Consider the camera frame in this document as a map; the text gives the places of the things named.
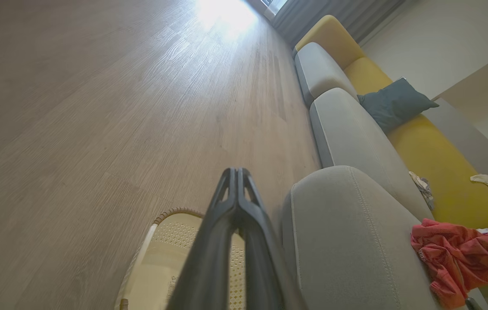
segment yellow seat cushion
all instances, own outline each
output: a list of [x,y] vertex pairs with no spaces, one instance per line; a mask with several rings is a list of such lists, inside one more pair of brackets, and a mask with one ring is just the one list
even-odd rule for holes
[[336,63],[345,69],[350,63],[364,57],[361,47],[354,41],[347,30],[332,15],[321,18],[297,44],[299,51],[308,43],[318,43]]
[[[366,57],[351,63],[344,72],[360,95],[377,92],[392,82]],[[388,138],[407,168],[431,184],[436,220],[488,228],[488,187],[470,181],[477,171],[435,125],[419,115]]]

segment dark teal pillow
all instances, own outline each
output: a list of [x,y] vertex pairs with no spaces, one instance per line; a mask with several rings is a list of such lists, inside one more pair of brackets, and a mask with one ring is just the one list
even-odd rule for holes
[[421,112],[439,106],[417,92],[404,78],[378,90],[377,93],[358,95],[358,101],[386,135]]

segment laminate flooring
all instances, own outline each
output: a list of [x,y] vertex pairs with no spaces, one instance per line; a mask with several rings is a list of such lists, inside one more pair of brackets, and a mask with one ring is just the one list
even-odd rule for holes
[[0,309],[110,309],[161,212],[320,168],[290,47],[241,0],[0,1]]

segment red garment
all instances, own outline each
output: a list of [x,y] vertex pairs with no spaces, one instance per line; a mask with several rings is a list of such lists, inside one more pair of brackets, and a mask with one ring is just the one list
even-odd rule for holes
[[410,243],[429,267],[430,288],[447,309],[466,304],[468,292],[488,284],[488,234],[424,218]]

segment gray curtain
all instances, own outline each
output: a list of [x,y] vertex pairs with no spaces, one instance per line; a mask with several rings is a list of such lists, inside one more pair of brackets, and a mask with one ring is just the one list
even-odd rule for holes
[[293,47],[327,14],[335,16],[357,42],[405,0],[288,0],[272,24]]

